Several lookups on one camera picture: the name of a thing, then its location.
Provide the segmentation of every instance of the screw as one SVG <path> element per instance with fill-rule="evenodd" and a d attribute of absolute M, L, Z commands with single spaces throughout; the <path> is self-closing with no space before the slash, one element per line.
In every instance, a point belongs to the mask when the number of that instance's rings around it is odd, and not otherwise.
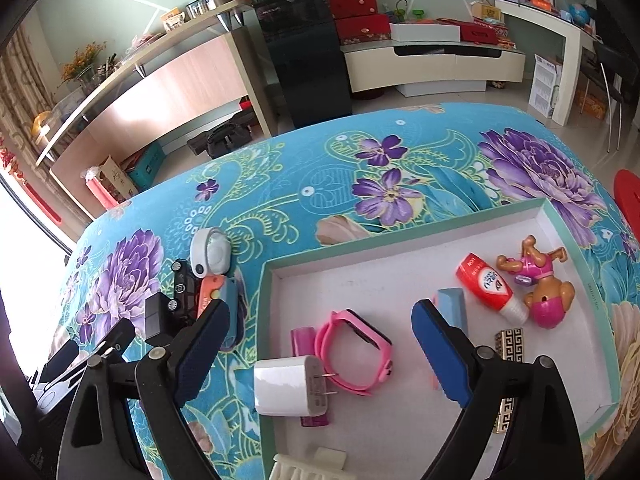
<path fill-rule="evenodd" d="M 540 356 L 540 364 L 543 365 L 543 367 L 545 368 L 553 368 L 554 367 L 554 360 L 546 355 L 541 355 Z"/>
<path fill-rule="evenodd" d="M 479 346 L 476 349 L 476 353 L 481 359 L 492 359 L 495 355 L 494 349 L 490 346 Z"/>
<path fill-rule="evenodd" d="M 89 368 L 98 368 L 102 364 L 102 359 L 99 355 L 92 355 L 86 360 L 86 364 Z"/>
<path fill-rule="evenodd" d="M 149 351 L 149 359 L 153 359 L 154 361 L 157 359 L 162 359 L 166 354 L 166 350 L 161 346 L 156 346 Z"/>

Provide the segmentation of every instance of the yellow flowers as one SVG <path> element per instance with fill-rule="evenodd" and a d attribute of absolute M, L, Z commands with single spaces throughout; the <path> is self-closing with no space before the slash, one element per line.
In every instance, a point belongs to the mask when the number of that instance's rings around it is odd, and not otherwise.
<path fill-rule="evenodd" d="M 95 62 L 100 51 L 104 50 L 106 46 L 106 41 L 100 44 L 94 41 L 93 43 L 89 43 L 82 52 L 80 52 L 80 49 L 76 50 L 76 54 L 71 63 L 63 63 L 62 65 L 62 79 L 64 81 L 70 81 L 78 77 L 82 70 Z"/>

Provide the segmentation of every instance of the red stool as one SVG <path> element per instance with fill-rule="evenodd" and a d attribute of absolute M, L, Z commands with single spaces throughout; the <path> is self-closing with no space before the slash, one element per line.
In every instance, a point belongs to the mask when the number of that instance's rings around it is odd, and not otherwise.
<path fill-rule="evenodd" d="M 629 170 L 619 170 L 613 181 L 613 197 L 640 240 L 640 178 Z"/>

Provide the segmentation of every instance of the chair leg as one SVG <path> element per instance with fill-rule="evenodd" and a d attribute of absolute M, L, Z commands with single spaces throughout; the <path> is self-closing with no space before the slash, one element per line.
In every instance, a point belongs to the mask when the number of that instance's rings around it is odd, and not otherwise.
<path fill-rule="evenodd" d="M 618 146 L 616 147 L 616 151 L 620 149 L 620 134 L 622 133 L 622 102 L 618 104 L 620 105 L 620 122 L 618 123 Z"/>
<path fill-rule="evenodd" d="M 587 102 L 587 94 L 589 93 L 589 83 L 590 79 L 587 79 L 587 88 L 584 89 L 584 99 L 582 100 L 582 106 L 580 107 L 580 115 L 582 115 L 582 111 L 584 110 L 584 104 Z"/>
<path fill-rule="evenodd" d="M 609 102 L 609 142 L 607 143 L 607 153 L 611 151 L 611 122 L 613 121 L 613 117 L 611 116 L 611 94 L 609 93 L 609 83 L 607 82 L 607 75 L 604 72 L 604 65 L 601 63 L 600 68 L 602 69 L 602 76 L 604 78 L 604 86 L 607 89 L 607 100 Z"/>

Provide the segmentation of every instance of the white tray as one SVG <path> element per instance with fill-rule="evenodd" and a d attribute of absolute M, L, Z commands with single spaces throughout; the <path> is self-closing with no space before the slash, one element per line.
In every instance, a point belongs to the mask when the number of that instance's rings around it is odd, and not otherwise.
<path fill-rule="evenodd" d="M 355 396 L 329 383 L 330 389 L 338 389 L 330 397 L 330 425 L 303 428 L 298 418 L 260 418 L 266 476 L 275 452 L 308 459 L 323 446 L 346 451 L 345 470 L 359 480 L 421 478 L 460 408 L 431 386 L 430 366 L 411 329 L 412 307 L 439 288 L 460 286 L 454 272 L 470 251 L 493 264 L 498 254 L 519 256 L 522 239 L 529 234 L 537 238 L 540 250 L 567 248 L 569 261 L 556 262 L 554 270 L 574 284 L 576 297 L 555 329 L 544 330 L 531 320 L 525 323 L 525 361 L 540 354 L 554 359 L 581 437 L 593 434 L 620 400 L 609 320 L 566 225 L 548 201 L 536 200 L 265 264 L 258 332 L 268 339 L 262 338 L 258 359 L 290 356 L 290 330 L 317 328 L 331 310 L 345 308 L 356 311 L 394 345 L 394 373 L 372 397 Z M 503 275 L 521 297 L 525 289 Z M 493 347 L 495 333 L 511 327 L 466 291 L 465 299 L 469 339 L 476 346 Z M 337 371 L 351 382 L 368 383 L 377 369 L 378 352 L 347 328 L 341 335 L 332 352 Z M 503 438 L 492 434 L 474 478 L 489 476 Z"/>

